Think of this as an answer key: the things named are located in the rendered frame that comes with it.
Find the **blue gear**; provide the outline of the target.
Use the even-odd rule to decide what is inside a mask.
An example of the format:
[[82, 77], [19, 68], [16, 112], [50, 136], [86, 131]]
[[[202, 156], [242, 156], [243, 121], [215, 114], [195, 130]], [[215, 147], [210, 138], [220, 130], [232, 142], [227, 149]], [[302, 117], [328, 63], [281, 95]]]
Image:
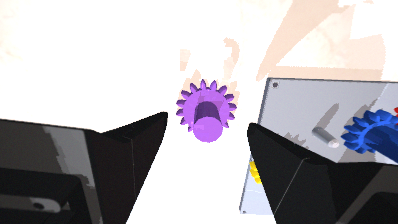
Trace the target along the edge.
[[349, 133], [341, 136], [346, 147], [361, 154], [378, 151], [398, 164], [398, 117], [381, 109], [367, 110], [364, 118], [353, 117], [353, 122], [344, 126]]

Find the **purple gear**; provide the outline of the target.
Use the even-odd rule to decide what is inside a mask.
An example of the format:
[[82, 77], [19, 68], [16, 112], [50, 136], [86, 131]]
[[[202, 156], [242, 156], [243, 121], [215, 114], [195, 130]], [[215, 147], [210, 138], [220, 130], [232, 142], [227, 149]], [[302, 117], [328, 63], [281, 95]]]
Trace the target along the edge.
[[193, 130], [195, 137], [201, 142], [217, 141], [222, 136], [223, 127], [229, 128], [227, 119], [235, 119], [233, 113], [229, 112], [237, 109], [236, 104], [229, 103], [234, 99], [234, 95], [224, 96], [227, 86], [224, 85], [217, 90], [216, 80], [207, 87], [202, 79], [198, 89], [195, 84], [190, 83], [190, 91], [191, 93], [182, 90], [181, 95], [186, 100], [180, 99], [176, 102], [181, 107], [176, 115], [184, 116], [180, 124], [188, 124], [188, 132]]

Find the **yellow gear with black stripe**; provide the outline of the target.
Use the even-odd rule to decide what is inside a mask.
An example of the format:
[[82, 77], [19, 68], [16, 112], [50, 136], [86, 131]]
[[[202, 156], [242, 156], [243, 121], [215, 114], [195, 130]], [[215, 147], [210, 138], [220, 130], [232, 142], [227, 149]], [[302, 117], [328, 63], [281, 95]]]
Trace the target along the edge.
[[260, 177], [259, 177], [259, 174], [258, 174], [258, 171], [256, 169], [254, 161], [250, 162], [249, 164], [250, 164], [250, 166], [252, 168], [252, 169], [250, 169], [250, 173], [254, 177], [255, 182], [258, 183], [258, 184], [261, 183], [261, 180], [260, 180]]

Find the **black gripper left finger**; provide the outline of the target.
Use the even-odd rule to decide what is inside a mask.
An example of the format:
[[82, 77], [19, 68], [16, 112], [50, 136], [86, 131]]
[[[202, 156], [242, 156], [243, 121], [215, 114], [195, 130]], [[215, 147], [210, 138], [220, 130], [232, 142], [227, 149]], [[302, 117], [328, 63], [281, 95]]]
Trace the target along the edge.
[[126, 224], [167, 124], [165, 111], [101, 133], [0, 118], [0, 168], [77, 176], [92, 224]]

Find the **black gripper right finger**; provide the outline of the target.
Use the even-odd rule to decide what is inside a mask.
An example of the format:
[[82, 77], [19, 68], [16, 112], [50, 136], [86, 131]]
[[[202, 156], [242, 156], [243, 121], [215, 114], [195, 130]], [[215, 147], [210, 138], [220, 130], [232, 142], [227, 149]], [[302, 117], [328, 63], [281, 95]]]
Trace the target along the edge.
[[246, 134], [276, 224], [348, 224], [374, 194], [398, 193], [398, 165], [336, 163], [253, 122]]

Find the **pale grey flat board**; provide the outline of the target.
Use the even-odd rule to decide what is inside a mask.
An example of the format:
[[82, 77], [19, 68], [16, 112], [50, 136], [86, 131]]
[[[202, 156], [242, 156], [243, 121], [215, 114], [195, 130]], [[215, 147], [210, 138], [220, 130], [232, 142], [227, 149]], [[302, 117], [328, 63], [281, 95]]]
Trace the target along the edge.
[[[353, 117], [369, 110], [398, 107], [398, 82], [267, 77], [257, 124], [336, 163], [395, 164], [383, 154], [358, 153], [344, 145]], [[249, 163], [254, 161], [250, 154]], [[248, 163], [239, 211], [242, 215], [273, 215], [262, 183]]]

